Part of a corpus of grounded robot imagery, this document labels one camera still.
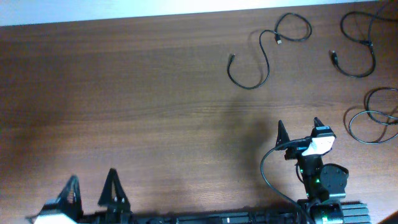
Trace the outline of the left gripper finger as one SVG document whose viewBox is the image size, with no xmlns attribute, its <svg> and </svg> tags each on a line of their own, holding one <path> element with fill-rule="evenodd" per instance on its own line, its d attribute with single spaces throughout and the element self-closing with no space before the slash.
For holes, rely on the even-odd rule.
<svg viewBox="0 0 398 224">
<path fill-rule="evenodd" d="M 72 220 L 83 216 L 80 185 L 76 175 L 72 175 L 57 197 L 57 208 Z"/>
<path fill-rule="evenodd" d="M 122 188 L 117 170 L 110 168 L 98 205 L 107 208 L 130 208 L 129 200 Z"/>
</svg>

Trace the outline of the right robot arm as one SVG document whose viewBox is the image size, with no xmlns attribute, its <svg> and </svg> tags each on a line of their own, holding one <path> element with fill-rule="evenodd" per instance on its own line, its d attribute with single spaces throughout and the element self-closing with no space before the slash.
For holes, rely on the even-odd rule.
<svg viewBox="0 0 398 224">
<path fill-rule="evenodd" d="M 341 199 L 346 197 L 348 169 L 325 164 L 322 157 L 332 150 L 335 133 L 318 118 L 309 136 L 291 140 L 282 121 L 278 122 L 275 146 L 285 152 L 285 160 L 296 160 L 296 174 L 301 177 L 307 198 L 298 200 L 303 219 L 314 223 L 344 223 Z"/>
</svg>

